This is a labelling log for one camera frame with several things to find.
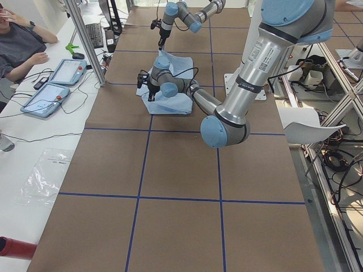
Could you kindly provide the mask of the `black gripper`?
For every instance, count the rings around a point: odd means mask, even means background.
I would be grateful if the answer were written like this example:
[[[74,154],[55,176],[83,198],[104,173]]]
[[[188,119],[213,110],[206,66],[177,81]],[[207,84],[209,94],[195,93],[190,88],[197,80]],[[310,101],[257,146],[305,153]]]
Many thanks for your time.
[[[155,95],[159,92],[159,86],[153,85],[152,83],[147,84],[149,90],[148,101],[155,101]]]
[[[170,30],[160,28],[159,34],[160,34],[160,39],[158,41],[158,49],[163,50],[166,43],[166,39],[169,38],[170,36]]]

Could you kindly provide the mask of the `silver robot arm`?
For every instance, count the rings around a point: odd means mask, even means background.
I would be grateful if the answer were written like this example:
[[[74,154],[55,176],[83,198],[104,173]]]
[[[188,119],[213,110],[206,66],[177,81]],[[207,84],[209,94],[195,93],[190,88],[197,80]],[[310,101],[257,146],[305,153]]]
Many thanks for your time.
[[[202,27],[202,24],[214,14],[219,14],[225,7],[226,1],[212,0],[202,10],[193,14],[188,9],[188,6],[183,1],[170,2],[166,4],[163,18],[154,20],[151,29],[158,27],[160,39],[158,42],[159,50],[164,48],[166,40],[170,37],[172,26],[175,19],[179,18],[184,25],[193,33],[196,33]]]
[[[203,110],[200,131],[212,148],[237,145],[250,133],[246,113],[257,94],[285,53],[296,44],[316,44],[331,37],[335,11],[334,1],[263,1],[257,8],[261,15],[259,37],[237,74],[225,101],[207,93],[194,79],[171,74],[166,57],[155,59],[151,73],[139,77],[139,84],[149,89],[149,101],[159,92],[167,97],[184,93]]]

